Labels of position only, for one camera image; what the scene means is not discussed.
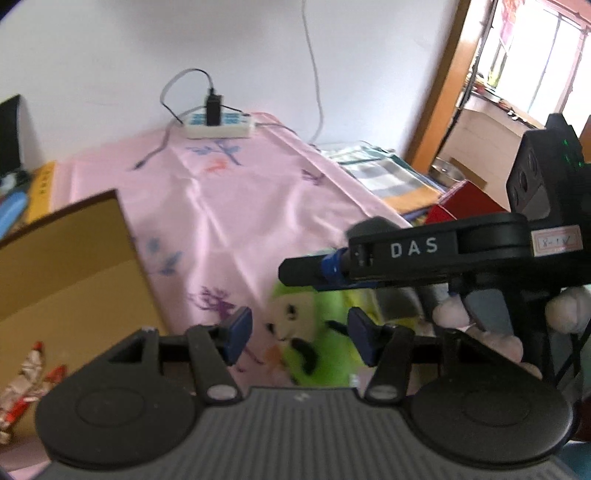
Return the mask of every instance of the white wall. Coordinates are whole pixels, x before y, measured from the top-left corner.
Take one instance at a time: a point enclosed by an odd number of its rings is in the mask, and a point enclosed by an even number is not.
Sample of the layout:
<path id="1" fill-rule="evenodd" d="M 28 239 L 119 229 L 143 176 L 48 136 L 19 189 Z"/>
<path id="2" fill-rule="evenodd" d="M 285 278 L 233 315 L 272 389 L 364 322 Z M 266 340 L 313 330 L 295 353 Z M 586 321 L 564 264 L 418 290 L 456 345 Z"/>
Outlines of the white wall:
<path id="1" fill-rule="evenodd" d="M 456 1 L 309 0 L 318 143 L 404 150 Z M 300 0 L 23 0 L 0 24 L 0 99 L 26 98 L 29 166 L 164 125 L 160 90 L 190 66 L 212 74 L 227 105 L 272 113 L 305 140 L 316 129 Z M 200 104 L 205 87 L 194 74 L 170 103 Z"/>

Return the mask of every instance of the bed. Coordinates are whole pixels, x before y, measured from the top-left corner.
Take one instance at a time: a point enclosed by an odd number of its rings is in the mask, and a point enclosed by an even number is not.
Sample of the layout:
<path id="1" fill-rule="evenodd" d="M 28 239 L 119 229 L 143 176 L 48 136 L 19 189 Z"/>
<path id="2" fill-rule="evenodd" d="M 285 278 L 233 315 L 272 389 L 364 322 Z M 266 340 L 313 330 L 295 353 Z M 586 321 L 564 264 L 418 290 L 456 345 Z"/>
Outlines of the bed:
<path id="1" fill-rule="evenodd" d="M 258 114 L 256 121 L 276 124 Z M 265 305 L 286 257 L 345 244 L 372 216 L 408 223 L 287 129 L 258 127 L 236 140 L 188 140 L 173 128 L 85 151 L 60 163 L 53 206 L 117 188 L 136 248 L 173 332 L 214 324 L 249 306 L 255 326 L 233 375 L 249 385 L 288 383 L 262 362 L 273 345 Z"/>

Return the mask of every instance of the yellow book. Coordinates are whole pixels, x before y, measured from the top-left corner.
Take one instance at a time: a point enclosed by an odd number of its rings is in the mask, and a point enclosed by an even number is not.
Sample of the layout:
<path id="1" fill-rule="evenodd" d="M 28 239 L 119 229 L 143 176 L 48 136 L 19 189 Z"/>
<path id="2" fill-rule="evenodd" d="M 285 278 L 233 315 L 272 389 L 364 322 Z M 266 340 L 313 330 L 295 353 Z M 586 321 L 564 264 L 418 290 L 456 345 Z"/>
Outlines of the yellow book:
<path id="1" fill-rule="evenodd" d="M 50 213 L 51 188 L 56 162 L 46 163 L 33 173 L 33 181 L 29 188 L 29 205 L 25 213 L 25 223 L 28 225 Z"/>

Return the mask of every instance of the red box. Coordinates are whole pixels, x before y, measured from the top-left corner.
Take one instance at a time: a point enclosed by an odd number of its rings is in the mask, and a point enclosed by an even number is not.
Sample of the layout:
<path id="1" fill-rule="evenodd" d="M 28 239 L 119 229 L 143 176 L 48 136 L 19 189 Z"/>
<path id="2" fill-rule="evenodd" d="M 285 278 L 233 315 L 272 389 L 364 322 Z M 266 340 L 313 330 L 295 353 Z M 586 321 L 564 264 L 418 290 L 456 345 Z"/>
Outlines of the red box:
<path id="1" fill-rule="evenodd" d="M 506 210 L 469 180 L 452 187 L 434 205 L 425 224 L 505 212 Z"/>

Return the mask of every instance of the wooden door frame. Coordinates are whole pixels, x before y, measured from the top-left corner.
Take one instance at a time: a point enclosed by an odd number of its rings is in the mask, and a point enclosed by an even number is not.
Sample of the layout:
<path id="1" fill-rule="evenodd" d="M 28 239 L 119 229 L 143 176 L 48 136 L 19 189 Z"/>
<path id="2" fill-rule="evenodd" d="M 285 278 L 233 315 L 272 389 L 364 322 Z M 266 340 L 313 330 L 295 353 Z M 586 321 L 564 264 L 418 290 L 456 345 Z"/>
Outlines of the wooden door frame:
<path id="1" fill-rule="evenodd" d="M 423 111 L 404 158 L 426 173 L 439 150 L 470 70 L 491 0 L 458 0 L 456 14 Z"/>

